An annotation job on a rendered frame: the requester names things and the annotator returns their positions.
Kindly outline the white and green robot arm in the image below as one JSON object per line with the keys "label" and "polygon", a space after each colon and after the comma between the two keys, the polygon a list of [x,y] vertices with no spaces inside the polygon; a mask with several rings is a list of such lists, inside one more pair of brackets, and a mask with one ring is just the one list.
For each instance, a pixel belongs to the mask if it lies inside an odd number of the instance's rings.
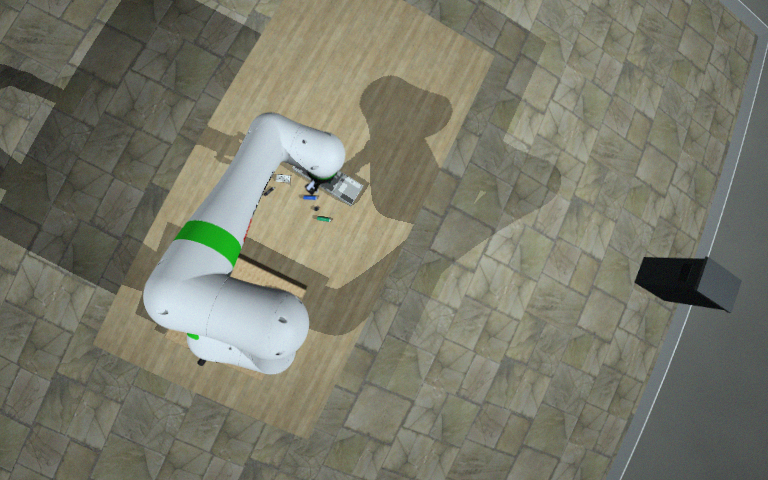
{"label": "white and green robot arm", "polygon": [[187,333],[190,350],[201,358],[198,365],[207,360],[278,374],[292,364],[309,330],[304,304],[288,291],[230,276],[279,164],[291,164],[313,181],[327,183],[337,179],[344,161],[344,146],[332,133],[273,112],[252,121],[228,169],[144,288],[149,316],[165,328]]}

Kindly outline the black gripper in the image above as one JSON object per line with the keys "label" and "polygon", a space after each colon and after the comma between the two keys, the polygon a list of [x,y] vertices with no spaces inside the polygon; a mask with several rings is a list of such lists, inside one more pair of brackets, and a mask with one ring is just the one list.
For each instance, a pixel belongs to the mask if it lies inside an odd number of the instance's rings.
{"label": "black gripper", "polygon": [[[318,182],[315,182],[315,181],[313,181],[313,180],[311,179],[311,183],[308,183],[308,184],[306,184],[306,185],[305,185],[306,191],[307,191],[307,192],[309,192],[311,195],[313,195],[313,194],[314,194],[314,192],[317,194],[317,193],[318,193],[318,188],[319,188],[319,186],[320,186],[321,184],[323,184],[323,183],[318,183]],[[314,188],[313,186],[314,186],[315,188]],[[312,191],[312,192],[311,192],[311,191]]]}

